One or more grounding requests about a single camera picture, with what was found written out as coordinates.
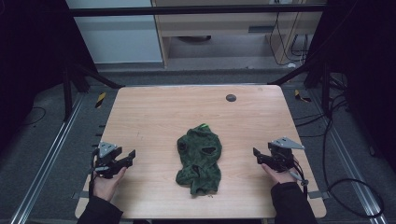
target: metal bracket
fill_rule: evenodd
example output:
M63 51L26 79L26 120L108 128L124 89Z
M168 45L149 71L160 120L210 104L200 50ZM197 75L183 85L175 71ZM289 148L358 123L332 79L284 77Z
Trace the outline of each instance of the metal bracket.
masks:
M274 141L271 141L271 143L273 145L276 145L278 147L283 147L283 148L305 149L304 146L302 146L296 142L293 142L286 136L276 139Z
M327 191L321 192L317 190L317 191L308 192L308 196L310 199L322 198L323 200L326 200L330 198L330 193Z
M116 148L117 148L117 145L115 145L115 144L101 141L99 143L99 157L103 158L104 156L106 156L108 153L112 152Z
M79 199L79 198L90 198L90 194L88 191L81 191L81 192L74 192L72 195L72 199Z

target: gray floor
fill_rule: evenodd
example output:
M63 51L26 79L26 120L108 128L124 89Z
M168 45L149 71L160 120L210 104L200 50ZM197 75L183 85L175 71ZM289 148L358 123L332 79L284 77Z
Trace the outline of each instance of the gray floor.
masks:
M290 69L286 65L275 63L263 36L212 36L210 41L192 43L175 38L166 68L138 67L133 72L103 71L103 75L129 86L262 84L286 75ZM315 100L320 95L320 89L307 91L302 86L302 80L304 75L295 78L282 88L296 124L312 119L298 118L320 113L318 101ZM34 206L27 211L29 213L27 222L76 222L74 210L78 201L72 199L72 195L80 191L84 185L93 150L92 145L100 141L100 133L103 131L101 125L106 124L117 95L116 90L111 90L92 79L89 81L92 84L89 93L74 95L75 101L81 99L79 112L59 153L55 154L55 163L49 167L48 176L39 189L40 193L34 198ZM307 103L295 99L296 89L314 102ZM103 91L106 92L103 105L101 108L94 108L98 95ZM339 93L332 91L333 96ZM35 107L38 108L32 110L26 118L26 125L20 127L20 131L8 146L9 153L1 158L0 223L8 223L15 214L35 180L35 175L39 173L52 142L62 129L64 115L62 86L56 86L37 95ZM328 211L327 216L321 218L319 223L396 223L396 214L393 212L396 211L394 197L396 175L385 160L370 156L368 143L353 115L348 112L347 106L334 112L333 122L332 133L326 144L329 181L332 183L339 178L351 176L348 164L344 163L345 154L339 151L340 143L336 138L338 134L342 142L341 147L344 147L347 155L350 156L349 165L356 166L361 178L381 194L386 211L383 219L370 220L357 217L330 198L324 201ZM323 137L307 136L323 133L324 129L324 119L298 128L318 186L323 191L326 189L321 162ZM343 202L364 212L361 205L362 197L358 197L358 188L349 183L342 184L336 188L336 193Z

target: green knit hat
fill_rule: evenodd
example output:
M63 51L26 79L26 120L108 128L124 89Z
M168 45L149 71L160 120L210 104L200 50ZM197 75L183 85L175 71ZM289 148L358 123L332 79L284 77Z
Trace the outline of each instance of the green knit hat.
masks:
M176 176L179 185L191 185L191 194L218 191L221 172L217 160L221 155L221 143L207 124L189 129L180 137L177 151L183 164Z

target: white cabinet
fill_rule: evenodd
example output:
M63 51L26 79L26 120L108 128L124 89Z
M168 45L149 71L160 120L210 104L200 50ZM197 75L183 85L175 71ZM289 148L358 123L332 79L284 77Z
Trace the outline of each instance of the white cabinet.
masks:
M151 7L150 0L66 0L70 8ZM75 17L96 64L162 63L153 16Z

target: metal frame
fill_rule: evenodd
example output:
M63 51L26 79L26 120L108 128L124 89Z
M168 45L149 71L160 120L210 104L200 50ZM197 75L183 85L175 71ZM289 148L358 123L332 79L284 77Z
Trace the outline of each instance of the metal frame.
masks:
M316 12L337 9L343 5L327 4L275 4L235 6L190 6L190 7L114 7L114 8L72 8L48 13L65 14L72 17L142 16L175 14L218 14L257 12Z

